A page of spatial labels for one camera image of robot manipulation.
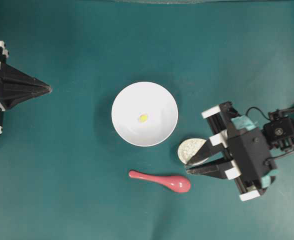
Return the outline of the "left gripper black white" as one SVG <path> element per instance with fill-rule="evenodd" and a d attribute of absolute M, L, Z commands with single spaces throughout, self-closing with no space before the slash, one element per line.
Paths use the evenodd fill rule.
<path fill-rule="evenodd" d="M 6 64 L 9 52 L 4 41 L 0 40 L 0 80 L 28 86 L 43 87 L 31 91 L 0 90 L 0 135 L 3 132 L 4 112 L 16 105 L 52 92 L 50 85 L 31 77 L 16 68 Z"/>

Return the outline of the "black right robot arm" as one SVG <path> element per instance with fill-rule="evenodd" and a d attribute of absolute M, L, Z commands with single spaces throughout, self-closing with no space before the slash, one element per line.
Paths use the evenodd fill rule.
<path fill-rule="evenodd" d="M 294 107 L 266 116 L 263 128 L 230 101 L 204 112 L 213 135 L 185 163 L 186 172 L 234 180 L 241 201 L 262 196 L 275 181 L 275 161 L 294 153 Z"/>

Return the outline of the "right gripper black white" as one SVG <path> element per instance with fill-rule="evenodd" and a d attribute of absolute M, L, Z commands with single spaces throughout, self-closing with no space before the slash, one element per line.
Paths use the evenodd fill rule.
<path fill-rule="evenodd" d="M 191 175 L 234 180 L 241 201 L 261 197 L 273 183 L 276 164 L 268 162 L 271 152 L 261 130 L 231 102 L 224 102 L 202 112 L 213 135 L 186 165 Z M 221 153 L 222 158 L 203 164 Z"/>

